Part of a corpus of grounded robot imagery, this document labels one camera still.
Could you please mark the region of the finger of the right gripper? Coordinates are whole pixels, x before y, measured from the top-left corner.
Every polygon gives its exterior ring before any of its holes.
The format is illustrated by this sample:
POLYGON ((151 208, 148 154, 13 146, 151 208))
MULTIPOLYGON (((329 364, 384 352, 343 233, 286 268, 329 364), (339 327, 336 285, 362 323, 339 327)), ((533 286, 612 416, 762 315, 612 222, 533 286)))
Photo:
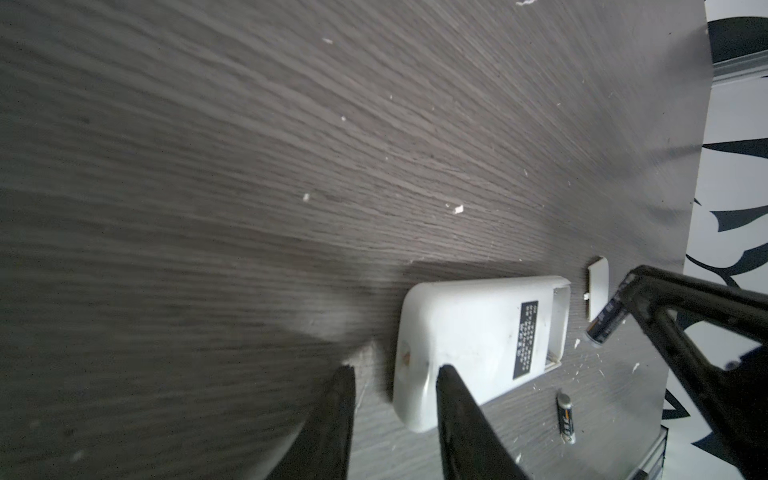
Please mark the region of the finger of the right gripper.
POLYGON ((665 478, 766 478, 766 295, 641 266, 619 297, 670 369, 665 478))

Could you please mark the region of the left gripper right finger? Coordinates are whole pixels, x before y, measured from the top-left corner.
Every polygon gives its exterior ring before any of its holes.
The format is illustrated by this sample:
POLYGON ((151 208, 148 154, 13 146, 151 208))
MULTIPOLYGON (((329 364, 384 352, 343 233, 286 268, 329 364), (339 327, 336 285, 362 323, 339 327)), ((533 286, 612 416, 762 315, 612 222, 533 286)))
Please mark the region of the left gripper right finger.
POLYGON ((437 418, 446 479, 525 479, 458 371, 440 367, 436 381, 437 418))

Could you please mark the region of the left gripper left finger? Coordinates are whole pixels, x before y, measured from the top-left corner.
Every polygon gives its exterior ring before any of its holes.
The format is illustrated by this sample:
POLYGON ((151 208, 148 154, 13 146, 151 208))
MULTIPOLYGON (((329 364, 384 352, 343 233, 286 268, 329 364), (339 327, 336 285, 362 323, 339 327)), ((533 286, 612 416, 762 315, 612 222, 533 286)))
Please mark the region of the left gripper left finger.
POLYGON ((355 407, 355 370, 342 365, 267 479, 346 479, 355 407))

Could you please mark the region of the black AAA battery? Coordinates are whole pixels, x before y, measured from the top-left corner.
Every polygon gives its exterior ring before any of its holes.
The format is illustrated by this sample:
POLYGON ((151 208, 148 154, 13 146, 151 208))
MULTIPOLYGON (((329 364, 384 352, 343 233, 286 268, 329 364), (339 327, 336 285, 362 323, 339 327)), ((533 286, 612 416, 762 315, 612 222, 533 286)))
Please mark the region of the black AAA battery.
POLYGON ((586 330, 586 337, 594 345, 598 347, 603 346, 628 315, 629 311, 623 303, 620 294, 614 294, 597 317, 589 324, 586 330))
POLYGON ((556 395, 556 405, 561 437, 565 443, 574 444, 576 434, 573 420, 573 402, 566 393, 559 391, 556 395))

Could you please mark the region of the white red remote control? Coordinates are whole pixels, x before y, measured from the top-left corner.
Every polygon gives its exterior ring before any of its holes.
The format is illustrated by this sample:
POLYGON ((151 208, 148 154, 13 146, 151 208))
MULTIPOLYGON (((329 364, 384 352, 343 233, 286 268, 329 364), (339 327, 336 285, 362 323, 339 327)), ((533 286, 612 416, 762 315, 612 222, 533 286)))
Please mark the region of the white red remote control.
POLYGON ((562 364, 571 283, 536 276, 420 283, 404 298, 393 408, 405 427, 437 427, 436 382, 455 367, 483 405, 562 364))

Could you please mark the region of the white battery cover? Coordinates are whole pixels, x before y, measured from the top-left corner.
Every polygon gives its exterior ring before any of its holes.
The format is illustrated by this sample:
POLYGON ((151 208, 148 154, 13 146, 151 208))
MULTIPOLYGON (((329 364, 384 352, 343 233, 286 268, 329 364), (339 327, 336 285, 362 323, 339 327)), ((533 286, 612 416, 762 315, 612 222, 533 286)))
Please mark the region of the white battery cover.
POLYGON ((610 298, 609 262, 605 257, 588 266, 588 291, 585 300, 588 303, 589 320, 597 318, 610 298))

